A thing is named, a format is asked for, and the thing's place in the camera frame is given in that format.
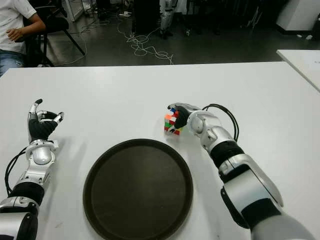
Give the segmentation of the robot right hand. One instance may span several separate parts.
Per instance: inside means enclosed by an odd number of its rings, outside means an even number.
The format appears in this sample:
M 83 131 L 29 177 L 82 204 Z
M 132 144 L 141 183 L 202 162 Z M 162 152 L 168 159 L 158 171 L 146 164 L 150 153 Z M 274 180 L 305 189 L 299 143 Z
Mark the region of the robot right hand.
M 184 127 L 187 124 L 187 120 L 191 113 L 194 111 L 199 111 L 200 108 L 188 103 L 176 102 L 168 105 L 168 110 L 174 110 L 174 114 L 176 114 L 176 120 L 171 127 L 168 128 L 168 132 L 174 133 L 176 130 Z

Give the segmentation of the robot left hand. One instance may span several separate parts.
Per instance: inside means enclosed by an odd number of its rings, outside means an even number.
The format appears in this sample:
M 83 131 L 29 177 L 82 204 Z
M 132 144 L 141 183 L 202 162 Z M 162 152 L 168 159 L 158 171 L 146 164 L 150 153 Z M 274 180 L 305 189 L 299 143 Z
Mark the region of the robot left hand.
M 40 98 L 32 103 L 27 115 L 28 142 L 30 144 L 37 140 L 47 141 L 65 116 L 63 112 L 54 113 L 47 110 L 37 111 L 38 106 L 42 102 L 43 99 Z

